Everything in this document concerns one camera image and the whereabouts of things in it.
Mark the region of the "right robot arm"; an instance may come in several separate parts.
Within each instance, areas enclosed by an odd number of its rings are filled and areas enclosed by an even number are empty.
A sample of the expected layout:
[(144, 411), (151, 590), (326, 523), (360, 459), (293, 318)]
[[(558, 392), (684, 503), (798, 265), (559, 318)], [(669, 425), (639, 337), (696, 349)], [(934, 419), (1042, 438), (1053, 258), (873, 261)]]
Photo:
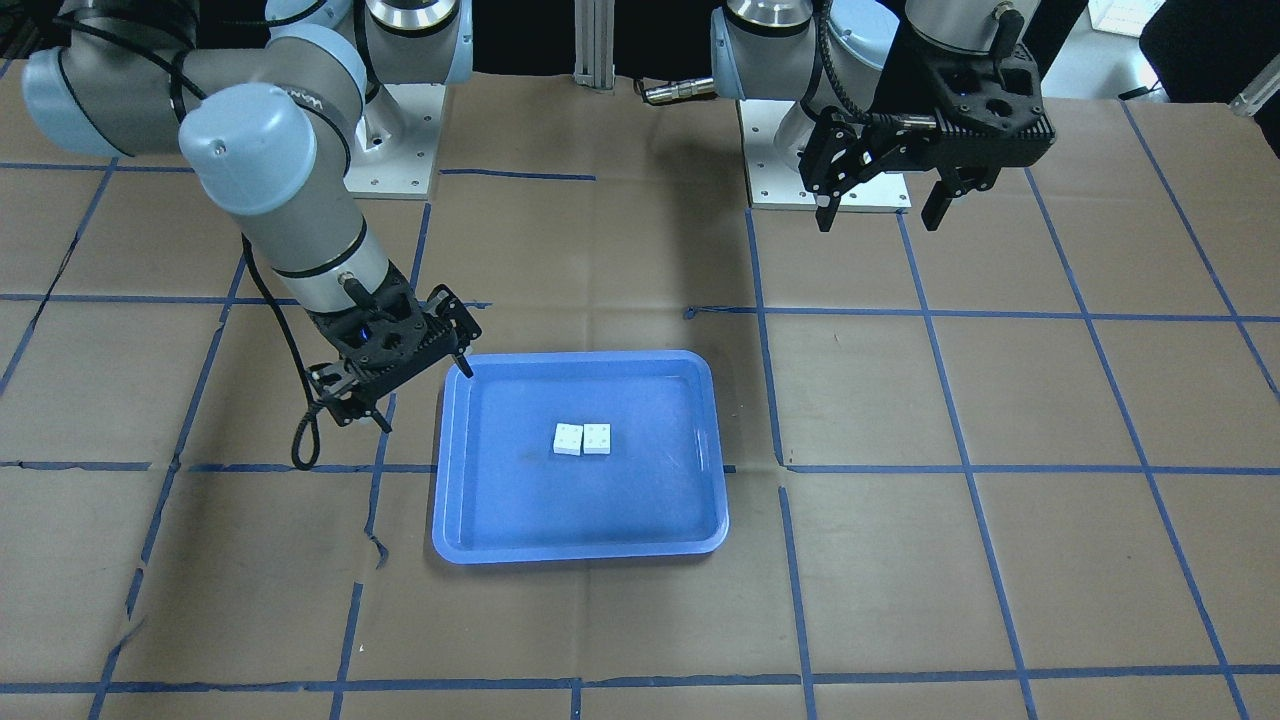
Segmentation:
[(474, 68), (468, 1), (270, 1), (262, 47), (201, 49), (197, 1), (65, 1), (65, 46), (22, 76), (38, 129), (101, 158), (180, 154), (338, 352), (306, 369), (340, 425), (436, 363), (471, 374), (481, 334), (445, 286), (425, 301), (346, 187), (387, 85), (456, 85)]

